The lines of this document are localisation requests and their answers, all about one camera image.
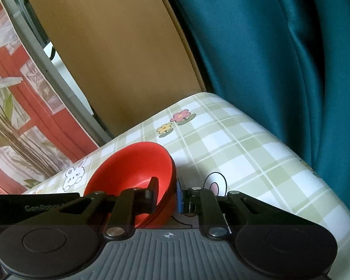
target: table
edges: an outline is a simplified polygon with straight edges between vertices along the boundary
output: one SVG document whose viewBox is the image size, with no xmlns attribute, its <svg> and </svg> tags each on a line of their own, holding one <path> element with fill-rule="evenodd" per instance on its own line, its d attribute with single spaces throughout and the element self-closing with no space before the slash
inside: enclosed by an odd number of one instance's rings
<svg viewBox="0 0 350 280">
<path fill-rule="evenodd" d="M 182 188 L 201 186 L 223 196 L 238 190 L 324 226 L 339 246 L 329 276 L 350 279 L 349 210 L 300 157 L 214 94 L 179 101 L 26 194 L 83 194 L 91 175 L 110 155 L 140 141 L 157 142 L 168 150 Z M 76 168 L 80 175 L 68 187 L 67 173 Z M 197 217 L 174 213 L 169 224 L 197 227 L 198 223 Z"/>
</svg>

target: red bowl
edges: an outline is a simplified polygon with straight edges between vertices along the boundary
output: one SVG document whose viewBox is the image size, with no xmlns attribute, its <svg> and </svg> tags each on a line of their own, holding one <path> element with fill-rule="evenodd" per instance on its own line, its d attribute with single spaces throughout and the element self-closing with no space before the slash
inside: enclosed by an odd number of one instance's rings
<svg viewBox="0 0 350 280">
<path fill-rule="evenodd" d="M 135 226 L 163 225 L 175 208 L 172 195 L 175 196 L 176 168 L 167 150 L 157 143 L 134 143 L 111 155 L 95 171 L 84 195 L 97 190 L 119 195 L 125 189 L 146 188 L 152 177 L 157 177 L 159 181 L 157 211 L 137 216 Z"/>
</svg>

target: round black pad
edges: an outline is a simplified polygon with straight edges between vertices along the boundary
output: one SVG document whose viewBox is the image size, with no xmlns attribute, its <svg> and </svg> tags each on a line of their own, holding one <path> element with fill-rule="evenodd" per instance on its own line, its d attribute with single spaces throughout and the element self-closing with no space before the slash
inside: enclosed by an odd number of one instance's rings
<svg viewBox="0 0 350 280">
<path fill-rule="evenodd" d="M 235 240 L 241 259 L 278 279 L 312 279 L 329 271 L 337 254 L 333 235 L 320 225 L 247 225 Z"/>
<path fill-rule="evenodd" d="M 87 225 L 13 225 L 0 235 L 0 262 L 20 277 L 56 278 L 89 263 L 97 246 Z"/>
<path fill-rule="evenodd" d="M 23 245 L 32 252 L 53 252 L 66 243 L 66 235 L 55 228 L 40 228 L 30 231 L 23 238 Z"/>
</svg>

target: brown door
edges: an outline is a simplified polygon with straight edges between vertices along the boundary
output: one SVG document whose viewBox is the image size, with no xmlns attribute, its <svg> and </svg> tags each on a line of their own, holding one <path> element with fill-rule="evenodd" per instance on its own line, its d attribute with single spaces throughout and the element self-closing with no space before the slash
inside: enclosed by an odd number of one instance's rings
<svg viewBox="0 0 350 280">
<path fill-rule="evenodd" d="M 29 1 L 115 136 L 204 89 L 166 0 Z"/>
</svg>

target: ribbed gray surface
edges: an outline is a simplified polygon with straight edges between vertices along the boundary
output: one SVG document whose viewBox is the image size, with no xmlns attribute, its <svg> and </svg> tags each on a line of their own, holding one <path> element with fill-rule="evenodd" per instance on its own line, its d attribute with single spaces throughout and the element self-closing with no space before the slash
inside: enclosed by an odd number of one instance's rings
<svg viewBox="0 0 350 280">
<path fill-rule="evenodd" d="M 168 230 L 136 230 L 130 239 L 107 243 L 95 262 L 64 279 L 247 279 L 228 243 L 204 238 L 198 229 L 170 232 L 171 238 Z"/>
</svg>

